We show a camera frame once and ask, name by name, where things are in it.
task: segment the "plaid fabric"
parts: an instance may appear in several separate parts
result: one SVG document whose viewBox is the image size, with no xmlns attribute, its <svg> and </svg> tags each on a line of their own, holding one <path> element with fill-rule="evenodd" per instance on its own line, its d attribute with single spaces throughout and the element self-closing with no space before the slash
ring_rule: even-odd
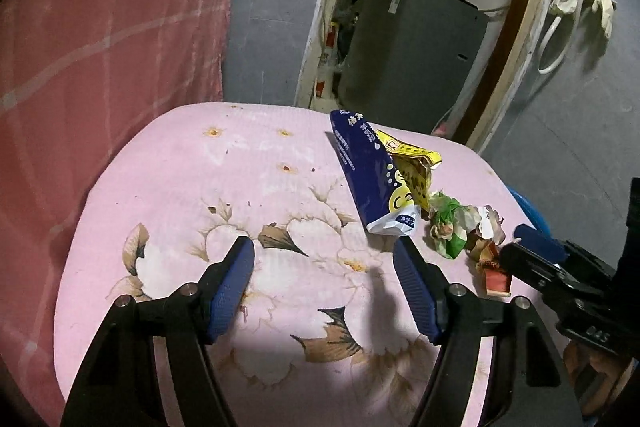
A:
<svg viewBox="0 0 640 427">
<path fill-rule="evenodd" d="M 0 3 L 0 355 L 50 425 L 54 304 L 84 198 L 147 123 L 222 99 L 229 3 Z"/>
</svg>

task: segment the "floral tablecloth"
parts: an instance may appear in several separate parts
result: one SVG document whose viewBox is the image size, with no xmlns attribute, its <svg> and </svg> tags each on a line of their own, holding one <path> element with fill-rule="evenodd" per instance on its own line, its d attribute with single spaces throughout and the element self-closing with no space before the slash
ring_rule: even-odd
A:
<svg viewBox="0 0 640 427">
<path fill-rule="evenodd" d="M 432 190 L 490 204 L 508 238 L 528 223 L 473 151 L 386 131 L 440 152 Z M 63 395 L 117 295 L 167 296 L 248 235 L 254 273 L 235 323 L 209 351 L 238 425 L 408 425 L 438 349 L 415 328 L 393 238 L 364 232 L 331 136 L 325 114 L 226 103 L 176 108 L 142 130 L 98 179 L 70 249 L 54 328 Z M 450 281 L 479 288 L 474 263 L 440 257 L 427 235 L 421 223 L 414 242 L 423 256 Z M 536 300 L 518 280 L 512 291 Z M 486 339 L 466 425 L 477 424 L 490 357 Z M 175 397 L 164 402 L 179 423 Z"/>
</svg>

